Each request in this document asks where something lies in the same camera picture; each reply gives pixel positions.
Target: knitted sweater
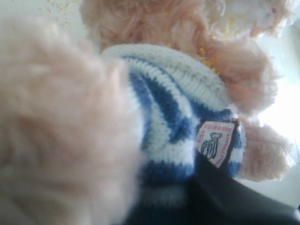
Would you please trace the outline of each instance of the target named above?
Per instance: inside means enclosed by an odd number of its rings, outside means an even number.
[[[128,225],[188,224],[188,186],[195,154],[237,176],[245,135],[226,87],[208,67],[156,45],[117,45],[104,56],[122,57],[144,112],[142,197]]]

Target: plush toy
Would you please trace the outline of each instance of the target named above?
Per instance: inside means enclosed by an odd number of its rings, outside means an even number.
[[[234,178],[283,176],[289,142],[251,117],[278,75],[210,4],[86,0],[101,54],[46,20],[1,23],[1,224],[189,224],[196,154]]]

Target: fabric tag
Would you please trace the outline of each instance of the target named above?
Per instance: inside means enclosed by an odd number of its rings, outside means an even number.
[[[197,135],[196,149],[217,168],[230,158],[236,138],[237,120],[205,121]]]

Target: logo on tag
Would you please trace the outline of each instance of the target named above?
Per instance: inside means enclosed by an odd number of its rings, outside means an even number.
[[[213,165],[220,168],[230,158],[237,126],[237,120],[205,121],[197,135],[197,150]]]

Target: blue and white stripes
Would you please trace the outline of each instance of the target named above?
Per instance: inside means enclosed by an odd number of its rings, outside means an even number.
[[[142,150],[149,162],[142,173],[141,202],[128,224],[183,224],[188,219],[186,183],[194,175],[198,129],[205,120],[234,117],[226,88],[206,66],[169,48],[118,45],[103,54],[128,62],[133,91],[144,111]],[[242,162],[242,129],[237,138],[226,167],[231,176]]]

